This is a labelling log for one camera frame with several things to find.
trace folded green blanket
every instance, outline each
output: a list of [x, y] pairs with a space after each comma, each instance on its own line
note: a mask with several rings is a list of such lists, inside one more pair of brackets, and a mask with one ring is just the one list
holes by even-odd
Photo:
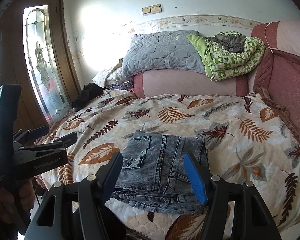
[[[240, 33], [229, 31], [220, 34]], [[231, 53], [220, 44], [196, 34], [189, 34], [187, 37], [201, 56], [207, 77], [216, 81], [252, 71], [261, 62], [266, 50], [263, 41], [255, 37], [246, 37], [242, 53]]]

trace wall socket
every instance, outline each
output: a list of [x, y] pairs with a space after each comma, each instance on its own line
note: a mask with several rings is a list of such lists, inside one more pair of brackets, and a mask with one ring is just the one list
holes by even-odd
[[143, 16], [148, 14], [161, 13], [161, 12], [162, 12], [161, 4], [156, 4], [156, 5], [142, 8]]

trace silver rivet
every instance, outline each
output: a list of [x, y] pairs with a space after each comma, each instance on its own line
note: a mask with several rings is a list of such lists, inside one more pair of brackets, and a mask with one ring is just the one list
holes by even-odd
[[219, 180], [220, 180], [220, 177], [219, 177], [218, 175], [212, 175], [212, 176], [211, 176], [211, 179], [212, 179], [213, 181], [219, 181]]
[[96, 176], [95, 175], [89, 175], [88, 177], [87, 177], [87, 180], [88, 181], [92, 181], [92, 180], [95, 180], [96, 179]]
[[53, 184], [54, 187], [61, 187], [61, 185], [62, 185], [62, 182], [61, 182], [61, 181], [56, 181], [56, 182]]
[[247, 180], [246, 181], [246, 185], [248, 186], [248, 187], [253, 187], [253, 182], [252, 181], [250, 181], [250, 180]]

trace bed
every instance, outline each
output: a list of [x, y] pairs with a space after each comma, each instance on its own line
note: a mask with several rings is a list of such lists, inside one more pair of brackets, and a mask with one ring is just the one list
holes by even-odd
[[[300, 222], [300, 144], [258, 93], [237, 96], [165, 94], [139, 99], [124, 90], [104, 90], [84, 109], [69, 112], [39, 143], [75, 132], [69, 163], [42, 174], [47, 188], [61, 180], [80, 182], [95, 174], [141, 130], [179, 136], [204, 136], [209, 167], [229, 182], [253, 181], [282, 232]], [[196, 239], [205, 214], [146, 212], [111, 198], [106, 206], [140, 239]], [[224, 238], [231, 235], [233, 203]]]

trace stained glass panel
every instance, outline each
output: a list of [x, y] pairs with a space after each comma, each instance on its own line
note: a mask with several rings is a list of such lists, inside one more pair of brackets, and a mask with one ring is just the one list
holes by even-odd
[[48, 6], [24, 9], [23, 41], [31, 87], [49, 124], [70, 110], [53, 53]]

